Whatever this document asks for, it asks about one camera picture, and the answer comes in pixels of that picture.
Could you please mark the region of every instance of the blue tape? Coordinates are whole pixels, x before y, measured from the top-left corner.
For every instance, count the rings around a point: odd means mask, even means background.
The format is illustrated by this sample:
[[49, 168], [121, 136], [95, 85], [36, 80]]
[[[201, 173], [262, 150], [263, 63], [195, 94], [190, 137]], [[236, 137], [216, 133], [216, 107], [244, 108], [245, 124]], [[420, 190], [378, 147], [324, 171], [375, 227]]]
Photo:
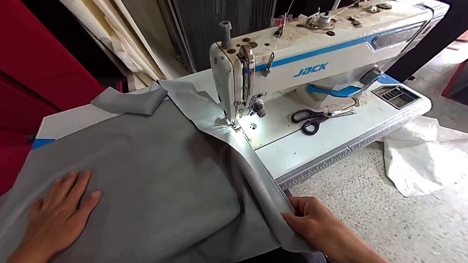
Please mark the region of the blue tape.
[[31, 150], [37, 149], [53, 141], [55, 141], [55, 139], [35, 139], [32, 143]]

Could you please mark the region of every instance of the right hand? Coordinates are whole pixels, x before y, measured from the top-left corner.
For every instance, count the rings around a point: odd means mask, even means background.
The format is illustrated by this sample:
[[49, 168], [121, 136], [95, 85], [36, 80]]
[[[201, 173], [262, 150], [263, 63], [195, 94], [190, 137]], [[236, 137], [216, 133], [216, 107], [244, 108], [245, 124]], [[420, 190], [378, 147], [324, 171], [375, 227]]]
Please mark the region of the right hand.
[[283, 213], [288, 225], [332, 262], [386, 263], [315, 197], [289, 197], [296, 215]]

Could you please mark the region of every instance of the terrazzo floor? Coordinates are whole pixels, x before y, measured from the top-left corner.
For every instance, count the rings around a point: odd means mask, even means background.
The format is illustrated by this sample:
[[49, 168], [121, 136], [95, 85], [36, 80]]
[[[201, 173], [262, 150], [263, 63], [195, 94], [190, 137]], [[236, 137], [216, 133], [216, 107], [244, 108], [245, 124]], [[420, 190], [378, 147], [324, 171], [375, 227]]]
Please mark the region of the terrazzo floor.
[[[445, 49], [405, 83], [431, 98], [433, 108], [426, 116], [463, 132], [468, 132], [468, 106], [440, 94], [467, 53]], [[390, 262], [468, 262], [468, 178], [430, 195], [406, 198], [385, 176], [382, 143], [372, 143], [289, 190], [317, 197]]]

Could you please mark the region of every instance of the hand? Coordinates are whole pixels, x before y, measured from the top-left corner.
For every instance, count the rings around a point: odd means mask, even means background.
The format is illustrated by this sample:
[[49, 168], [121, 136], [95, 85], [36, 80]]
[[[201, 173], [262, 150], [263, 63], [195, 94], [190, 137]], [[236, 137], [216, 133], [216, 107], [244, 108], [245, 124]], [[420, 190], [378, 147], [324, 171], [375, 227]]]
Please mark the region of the hand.
[[31, 205], [24, 238], [8, 262], [47, 262], [78, 238], [89, 214], [101, 199], [101, 191], [94, 191], [78, 208], [90, 178], [90, 171], [84, 172], [79, 179], [78, 173], [71, 172], [57, 180], [45, 198]]
[[285, 221], [332, 262], [387, 262], [317, 198], [289, 197], [289, 201], [296, 209], [296, 215], [282, 214]]

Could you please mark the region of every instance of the fingernail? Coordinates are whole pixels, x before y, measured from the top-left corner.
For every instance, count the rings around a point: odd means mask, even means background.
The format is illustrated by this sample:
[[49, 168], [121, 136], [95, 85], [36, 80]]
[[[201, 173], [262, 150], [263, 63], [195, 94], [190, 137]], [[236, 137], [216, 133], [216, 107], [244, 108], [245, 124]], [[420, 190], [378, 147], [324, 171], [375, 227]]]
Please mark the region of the fingernail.
[[100, 197], [101, 194], [102, 194], [102, 191], [97, 190], [97, 191], [94, 191], [94, 192], [91, 193], [91, 197], [93, 197], [93, 198]]

